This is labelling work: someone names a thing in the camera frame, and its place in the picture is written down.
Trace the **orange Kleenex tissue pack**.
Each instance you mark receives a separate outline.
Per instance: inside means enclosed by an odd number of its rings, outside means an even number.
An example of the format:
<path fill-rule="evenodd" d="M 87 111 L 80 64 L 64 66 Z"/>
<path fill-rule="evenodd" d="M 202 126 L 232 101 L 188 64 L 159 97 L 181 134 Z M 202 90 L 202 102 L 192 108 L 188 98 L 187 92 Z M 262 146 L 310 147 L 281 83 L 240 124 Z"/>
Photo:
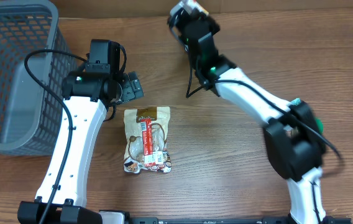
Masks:
<path fill-rule="evenodd" d="M 182 0 L 183 3 L 183 8 L 191 14 L 194 10 L 197 10 L 199 12 L 203 12 L 206 15 L 209 14 L 209 12 L 203 8 L 196 0 Z"/>

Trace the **red stick sachet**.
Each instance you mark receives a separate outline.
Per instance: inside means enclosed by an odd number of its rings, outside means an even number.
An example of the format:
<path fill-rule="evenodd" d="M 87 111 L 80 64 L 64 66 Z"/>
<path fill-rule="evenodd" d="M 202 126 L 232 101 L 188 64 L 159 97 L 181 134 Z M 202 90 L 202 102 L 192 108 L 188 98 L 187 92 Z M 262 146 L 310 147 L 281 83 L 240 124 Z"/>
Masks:
<path fill-rule="evenodd" d="M 142 129 L 142 141 L 144 147 L 144 166 L 151 167 L 155 164 L 153 157 L 153 143 L 152 143 L 152 128 L 151 128 L 151 120 L 143 119 L 140 122 Z"/>

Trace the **beige Pantree snack pouch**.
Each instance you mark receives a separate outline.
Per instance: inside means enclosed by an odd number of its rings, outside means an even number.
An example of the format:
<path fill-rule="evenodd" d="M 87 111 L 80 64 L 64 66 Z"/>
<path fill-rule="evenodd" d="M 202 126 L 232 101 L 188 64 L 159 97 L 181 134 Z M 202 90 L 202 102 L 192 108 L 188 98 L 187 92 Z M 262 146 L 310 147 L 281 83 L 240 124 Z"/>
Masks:
<path fill-rule="evenodd" d="M 124 112 L 124 130 L 127 140 L 124 154 L 124 171 L 138 174 L 142 170 L 169 173 L 172 162 L 167 150 L 168 124 L 170 121 L 170 108 L 150 107 Z M 144 166 L 144 147 L 140 122 L 150 119 L 152 124 L 153 157 L 155 164 Z"/>

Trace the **teal wet wipes pack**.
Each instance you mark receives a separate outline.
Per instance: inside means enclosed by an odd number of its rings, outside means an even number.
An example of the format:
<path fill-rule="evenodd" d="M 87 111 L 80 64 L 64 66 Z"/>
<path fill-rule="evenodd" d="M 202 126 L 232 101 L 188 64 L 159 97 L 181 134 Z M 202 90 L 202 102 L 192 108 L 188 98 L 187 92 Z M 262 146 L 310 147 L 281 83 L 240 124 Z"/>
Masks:
<path fill-rule="evenodd" d="M 299 105 L 300 103 L 301 103 L 301 100 L 299 98 L 295 98 L 293 101 L 291 101 L 291 104 L 295 106 Z"/>

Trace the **green lidded jar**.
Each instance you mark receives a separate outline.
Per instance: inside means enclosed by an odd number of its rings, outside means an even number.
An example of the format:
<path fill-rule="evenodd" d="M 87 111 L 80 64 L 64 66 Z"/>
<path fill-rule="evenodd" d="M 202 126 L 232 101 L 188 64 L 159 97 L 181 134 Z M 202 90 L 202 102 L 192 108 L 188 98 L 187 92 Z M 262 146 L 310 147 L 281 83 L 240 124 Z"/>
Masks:
<path fill-rule="evenodd" d="M 316 124 L 318 126 L 319 132 L 322 134 L 324 131 L 324 126 L 322 121 L 319 118 L 315 118 Z"/>

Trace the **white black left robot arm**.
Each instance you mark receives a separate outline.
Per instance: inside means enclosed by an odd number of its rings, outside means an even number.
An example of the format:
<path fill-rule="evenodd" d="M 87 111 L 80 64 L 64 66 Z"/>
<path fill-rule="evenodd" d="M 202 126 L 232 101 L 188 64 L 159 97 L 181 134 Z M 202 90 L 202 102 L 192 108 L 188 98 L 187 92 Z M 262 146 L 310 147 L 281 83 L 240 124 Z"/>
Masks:
<path fill-rule="evenodd" d="M 32 202 L 21 202 L 20 223 L 129 223 L 129 213 L 86 208 L 86 186 L 99 129 L 116 106 L 144 93 L 136 72 L 126 73 L 126 50 L 111 40 L 93 39 L 82 64 L 62 80 L 62 121 L 47 174 Z"/>

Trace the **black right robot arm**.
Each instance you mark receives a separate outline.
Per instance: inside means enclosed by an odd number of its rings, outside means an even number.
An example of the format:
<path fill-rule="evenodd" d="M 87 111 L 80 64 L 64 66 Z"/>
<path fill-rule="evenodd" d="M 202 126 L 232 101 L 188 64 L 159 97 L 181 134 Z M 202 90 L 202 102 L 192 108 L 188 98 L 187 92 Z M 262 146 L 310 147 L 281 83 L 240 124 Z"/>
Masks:
<path fill-rule="evenodd" d="M 308 104 L 297 105 L 253 82 L 214 43 L 220 27 L 197 1 L 180 1 L 167 21 L 173 36 L 188 54 L 190 77 L 200 89 L 230 101 L 262 128 L 268 160 L 287 181 L 292 223 L 323 223 L 320 178 L 322 156 L 329 142 L 321 134 Z"/>

